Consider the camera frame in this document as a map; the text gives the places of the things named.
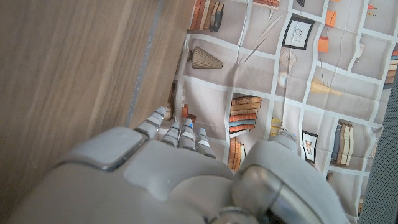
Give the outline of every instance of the book stack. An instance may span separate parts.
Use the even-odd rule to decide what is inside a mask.
[[[190,30],[218,32],[223,19],[224,3],[214,0],[197,0],[193,9]]]
[[[228,167],[237,171],[246,157],[246,150],[244,145],[241,144],[237,138],[231,138],[229,144]]]
[[[398,65],[398,50],[394,50],[392,52],[387,77],[384,82],[384,88],[391,88],[392,82],[394,81],[394,77],[396,76],[397,65]]]
[[[352,124],[338,123],[335,133],[335,145],[331,159],[336,164],[349,165],[354,151],[354,127]]]
[[[253,3],[256,3],[260,6],[269,7],[270,9],[279,8],[279,0],[253,0]]]
[[[229,134],[235,137],[254,129],[257,112],[261,107],[261,98],[256,96],[239,97],[232,99],[231,104]]]

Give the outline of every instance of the framed picture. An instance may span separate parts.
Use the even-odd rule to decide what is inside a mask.
[[[304,150],[304,158],[307,162],[315,163],[315,156],[317,151],[315,150],[315,146],[317,145],[317,134],[312,134],[307,131],[302,131],[303,135],[303,150]]]
[[[292,16],[285,31],[283,46],[305,50],[314,22],[310,19]]]

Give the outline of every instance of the wooden panel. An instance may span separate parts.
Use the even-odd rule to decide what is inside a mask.
[[[137,126],[158,106],[165,106],[187,27],[190,25],[194,3],[194,0],[164,1],[149,55],[149,63],[131,118],[131,128]]]
[[[191,2],[164,3],[135,114],[166,101]],[[0,222],[62,154],[126,122],[157,5],[1,1]]]

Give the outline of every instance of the lamp shade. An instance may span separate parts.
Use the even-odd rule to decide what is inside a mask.
[[[310,93],[332,93],[342,95],[343,93],[325,86],[319,79],[313,78],[311,81]]]
[[[200,47],[195,47],[193,51],[190,51],[188,56],[188,61],[192,61],[193,69],[222,69],[223,63],[201,49]]]

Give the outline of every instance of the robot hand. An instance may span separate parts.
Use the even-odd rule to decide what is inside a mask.
[[[164,114],[158,108],[134,130],[113,128],[77,145],[9,222],[344,222],[333,189],[297,155],[291,134],[257,142],[233,175],[189,119],[155,140]]]

